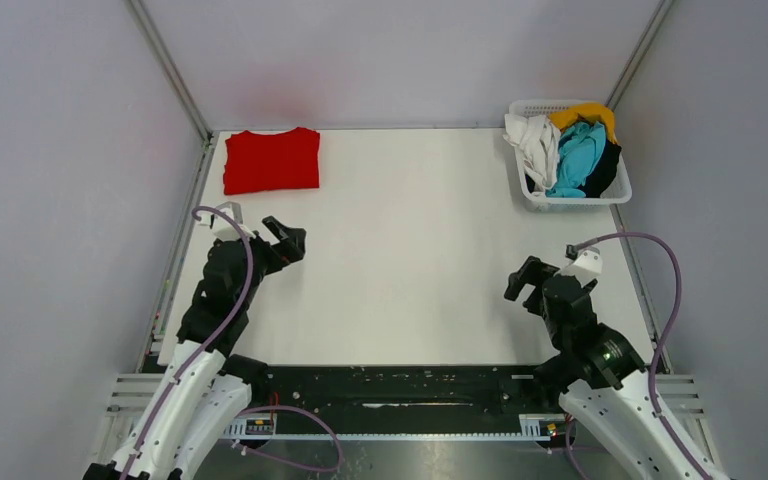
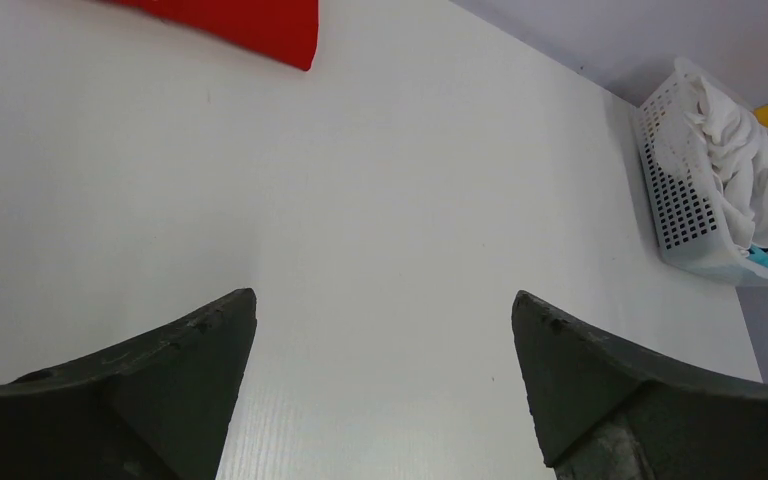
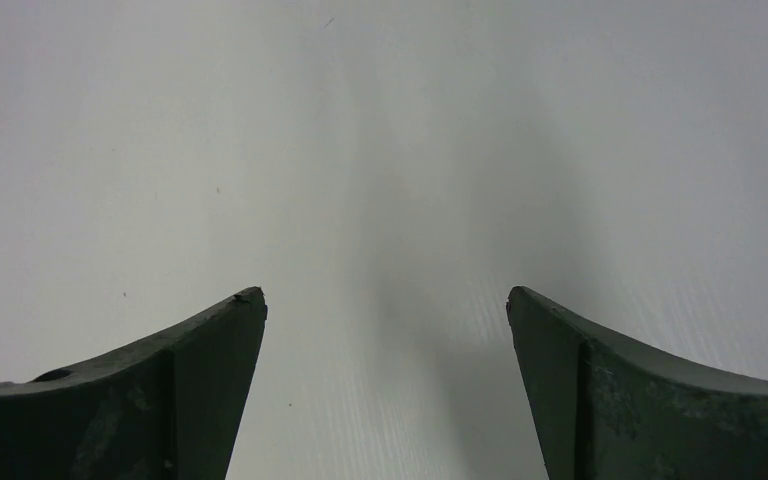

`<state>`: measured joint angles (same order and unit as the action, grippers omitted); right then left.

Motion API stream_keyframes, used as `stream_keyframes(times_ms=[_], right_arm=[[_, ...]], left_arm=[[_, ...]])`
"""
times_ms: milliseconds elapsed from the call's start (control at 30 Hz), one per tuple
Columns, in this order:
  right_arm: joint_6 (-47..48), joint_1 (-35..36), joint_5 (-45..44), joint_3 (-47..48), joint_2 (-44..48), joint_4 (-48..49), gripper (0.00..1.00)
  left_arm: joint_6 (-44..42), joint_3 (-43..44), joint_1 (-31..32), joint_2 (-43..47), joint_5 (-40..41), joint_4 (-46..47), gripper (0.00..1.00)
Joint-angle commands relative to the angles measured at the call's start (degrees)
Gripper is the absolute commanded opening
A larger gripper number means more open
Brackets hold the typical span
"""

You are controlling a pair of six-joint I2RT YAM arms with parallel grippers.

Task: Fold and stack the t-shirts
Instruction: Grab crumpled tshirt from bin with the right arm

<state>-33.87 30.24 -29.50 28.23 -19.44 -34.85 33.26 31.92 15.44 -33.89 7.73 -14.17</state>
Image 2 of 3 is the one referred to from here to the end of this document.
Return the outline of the white t shirt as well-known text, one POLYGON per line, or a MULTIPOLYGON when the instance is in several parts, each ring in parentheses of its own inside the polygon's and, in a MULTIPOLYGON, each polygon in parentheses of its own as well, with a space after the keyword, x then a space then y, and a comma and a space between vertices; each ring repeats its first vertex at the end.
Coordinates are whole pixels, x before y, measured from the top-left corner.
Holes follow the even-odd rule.
POLYGON ((768 249, 768 127, 699 74, 672 87, 676 110, 662 117, 658 165, 715 199, 731 244, 744 257, 768 249))

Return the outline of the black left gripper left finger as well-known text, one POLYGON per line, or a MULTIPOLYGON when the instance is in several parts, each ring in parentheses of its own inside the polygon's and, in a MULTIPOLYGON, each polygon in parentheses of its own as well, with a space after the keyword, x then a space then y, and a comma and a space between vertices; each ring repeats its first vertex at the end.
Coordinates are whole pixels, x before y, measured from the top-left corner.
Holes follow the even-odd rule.
POLYGON ((255 337, 237 289, 171 323, 0 384, 0 479, 212 479, 255 337))

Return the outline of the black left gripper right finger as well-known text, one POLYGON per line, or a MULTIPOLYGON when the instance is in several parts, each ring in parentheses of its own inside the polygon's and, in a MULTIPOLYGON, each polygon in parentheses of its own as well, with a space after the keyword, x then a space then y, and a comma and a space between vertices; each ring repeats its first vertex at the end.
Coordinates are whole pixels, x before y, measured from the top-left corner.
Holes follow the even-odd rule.
POLYGON ((768 479, 767 384, 662 355, 525 291, 511 321, 558 478, 768 479))

